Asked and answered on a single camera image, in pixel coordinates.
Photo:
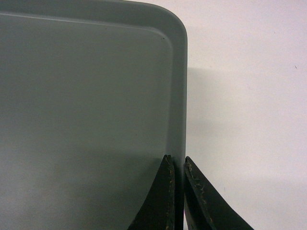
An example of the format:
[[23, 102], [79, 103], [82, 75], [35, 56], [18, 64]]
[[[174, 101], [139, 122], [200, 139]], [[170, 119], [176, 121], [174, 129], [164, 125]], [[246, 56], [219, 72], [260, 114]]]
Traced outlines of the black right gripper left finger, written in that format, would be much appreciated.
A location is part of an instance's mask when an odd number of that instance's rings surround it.
[[175, 169], [170, 155], [161, 161], [149, 193], [129, 226], [130, 230], [175, 228]]

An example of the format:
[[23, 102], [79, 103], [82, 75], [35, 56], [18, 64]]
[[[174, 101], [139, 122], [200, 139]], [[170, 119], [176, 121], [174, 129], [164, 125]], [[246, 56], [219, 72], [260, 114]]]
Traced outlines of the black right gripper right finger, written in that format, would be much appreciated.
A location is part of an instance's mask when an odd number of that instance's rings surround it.
[[223, 199], [190, 157], [186, 157], [185, 216], [189, 230], [253, 229]]

